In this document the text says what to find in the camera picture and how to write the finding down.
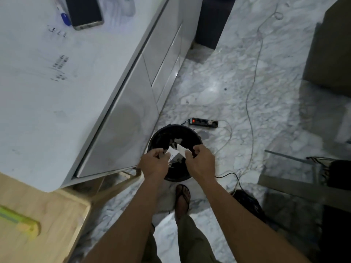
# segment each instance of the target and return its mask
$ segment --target left hand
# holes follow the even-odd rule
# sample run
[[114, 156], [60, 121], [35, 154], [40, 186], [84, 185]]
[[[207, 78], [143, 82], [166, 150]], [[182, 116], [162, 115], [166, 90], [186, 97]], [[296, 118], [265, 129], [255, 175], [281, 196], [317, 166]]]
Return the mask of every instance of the left hand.
[[141, 157], [137, 168], [143, 171], [145, 179], [157, 177], [163, 180], [168, 172], [170, 157], [170, 153], [163, 155], [163, 148], [152, 149]]

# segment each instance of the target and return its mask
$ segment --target marker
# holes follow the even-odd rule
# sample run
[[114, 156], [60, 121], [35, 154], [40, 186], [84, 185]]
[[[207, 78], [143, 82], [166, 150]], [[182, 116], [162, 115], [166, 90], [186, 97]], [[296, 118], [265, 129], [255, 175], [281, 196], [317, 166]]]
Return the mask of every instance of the marker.
[[69, 20], [69, 17], [68, 15], [65, 13], [64, 9], [62, 8], [61, 4], [59, 4], [59, 2], [57, 2], [56, 0], [55, 1], [55, 4], [56, 4], [56, 7], [57, 7], [57, 10], [59, 10], [59, 13], [62, 17], [62, 20], [63, 22], [65, 23], [65, 25], [67, 26], [71, 26], [71, 21]]

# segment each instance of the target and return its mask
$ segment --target leg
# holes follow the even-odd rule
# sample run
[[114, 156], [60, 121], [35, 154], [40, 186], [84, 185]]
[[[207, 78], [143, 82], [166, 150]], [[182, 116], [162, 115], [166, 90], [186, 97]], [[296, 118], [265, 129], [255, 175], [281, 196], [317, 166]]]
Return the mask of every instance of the leg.
[[144, 250], [141, 263], [162, 263], [160, 258], [157, 256], [156, 241], [155, 241], [155, 238], [153, 237], [154, 232], [155, 232], [155, 229], [152, 227], [145, 245], [145, 250]]
[[178, 245], [181, 263], [217, 263], [211, 245], [206, 236], [196, 227], [193, 219], [187, 215], [190, 192], [186, 187], [177, 186], [178, 198], [175, 206], [175, 220], [178, 225]]

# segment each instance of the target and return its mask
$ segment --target smartphone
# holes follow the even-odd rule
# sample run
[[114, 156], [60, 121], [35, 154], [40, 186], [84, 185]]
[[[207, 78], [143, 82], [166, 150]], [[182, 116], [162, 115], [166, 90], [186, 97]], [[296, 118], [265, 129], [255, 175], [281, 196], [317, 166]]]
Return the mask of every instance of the smartphone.
[[75, 30], [103, 24], [98, 0], [66, 0], [69, 17]]

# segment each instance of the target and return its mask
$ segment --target olive green pants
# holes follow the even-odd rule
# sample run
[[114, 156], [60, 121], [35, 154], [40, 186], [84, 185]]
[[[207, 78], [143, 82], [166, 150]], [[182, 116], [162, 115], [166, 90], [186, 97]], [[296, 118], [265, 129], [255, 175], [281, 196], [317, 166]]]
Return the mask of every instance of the olive green pants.
[[[220, 263], [214, 257], [204, 234], [196, 227], [189, 215], [184, 215], [178, 224], [178, 246], [181, 263]], [[162, 263], [157, 256], [155, 238], [147, 239], [142, 263]]]

